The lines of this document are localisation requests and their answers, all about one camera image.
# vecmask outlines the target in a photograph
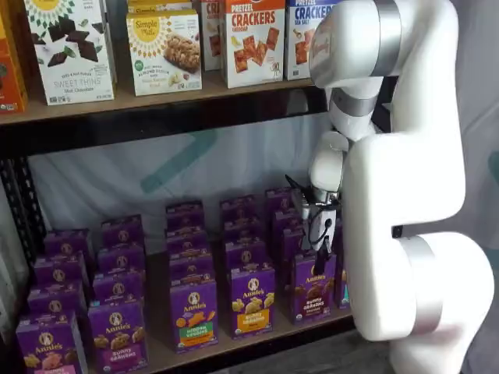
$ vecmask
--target cracker box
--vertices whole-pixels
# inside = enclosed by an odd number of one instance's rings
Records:
[[[114,99],[102,2],[27,0],[25,6],[47,104]]]
[[[200,15],[204,70],[217,70],[221,68],[220,2],[218,0],[196,0],[195,6]]]
[[[28,374],[88,373],[74,312],[22,317],[16,335]]]
[[[270,263],[231,270],[231,333],[234,339],[272,331],[275,275]]]
[[[101,224],[101,231],[102,245],[104,247],[133,242],[139,243],[144,247],[144,234],[140,214],[104,221]]]
[[[44,239],[45,253],[48,255],[72,255],[82,252],[85,263],[89,268],[94,267],[95,255],[87,228],[76,230],[52,230],[47,232]]]
[[[336,256],[332,255],[321,275],[313,274],[315,252],[298,254],[292,265],[291,310],[293,323],[322,319],[333,307],[334,269]]]
[[[143,272],[136,269],[113,269],[94,278],[95,299],[104,302],[112,296],[143,300]]]
[[[147,366],[146,327],[140,301],[123,297],[105,305],[95,301],[88,318],[98,372],[132,372]]]
[[[177,353],[218,343],[217,285],[213,270],[187,277],[172,274],[170,308]]]
[[[82,281],[85,288],[90,286],[81,252],[70,256],[38,256],[33,268],[38,284]]]
[[[128,13],[192,9],[190,0],[129,0]]]
[[[201,89],[195,10],[128,13],[126,25],[135,95]]]
[[[320,21],[341,0],[288,0],[286,6],[285,77],[310,78],[309,49]]]
[[[285,0],[224,0],[220,14],[228,88],[282,80]]]
[[[136,243],[103,248],[97,254],[97,262],[101,272],[111,271],[115,268],[146,269],[146,256],[143,254],[143,248]]]
[[[179,230],[185,226],[204,227],[203,203],[199,200],[166,207],[166,227],[168,231]]]
[[[27,104],[23,72],[15,46],[9,3],[0,2],[0,114],[19,113]]]
[[[83,285],[79,280],[33,286],[28,295],[32,313],[74,311],[77,316],[87,314]]]

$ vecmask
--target pink label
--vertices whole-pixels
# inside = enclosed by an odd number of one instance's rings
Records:
[[[34,374],[76,374],[76,371],[73,365],[67,365],[52,370],[36,370]]]

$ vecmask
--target orange label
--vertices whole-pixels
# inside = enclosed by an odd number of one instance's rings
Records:
[[[270,323],[269,309],[262,309],[251,314],[239,314],[237,316],[237,328],[242,333],[262,330]]]

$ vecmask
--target shelf board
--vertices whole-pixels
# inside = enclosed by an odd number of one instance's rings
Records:
[[[139,374],[174,372],[179,368],[186,372],[211,372],[353,328],[351,313],[348,309],[333,309],[331,316],[326,319],[295,326],[286,316],[283,300],[278,299],[277,308],[275,308],[274,331],[233,340],[228,335],[229,318],[227,312],[224,313],[228,309],[228,302],[223,295],[219,295],[218,344],[178,355],[171,348],[172,330],[167,317],[169,296],[168,285],[165,281],[167,266],[168,260],[164,253],[148,258],[146,318],[149,366],[137,372]]]

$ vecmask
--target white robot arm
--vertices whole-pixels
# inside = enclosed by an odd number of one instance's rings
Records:
[[[448,0],[345,0],[310,48],[313,81],[332,88],[331,121],[353,143],[346,153],[345,138],[324,135],[310,167],[314,195],[342,194],[354,320],[366,339],[392,340],[399,374],[459,373],[494,293],[490,264],[470,238],[391,236],[394,226],[442,220],[464,202],[457,47]],[[393,133],[375,134],[383,76],[395,75]]]

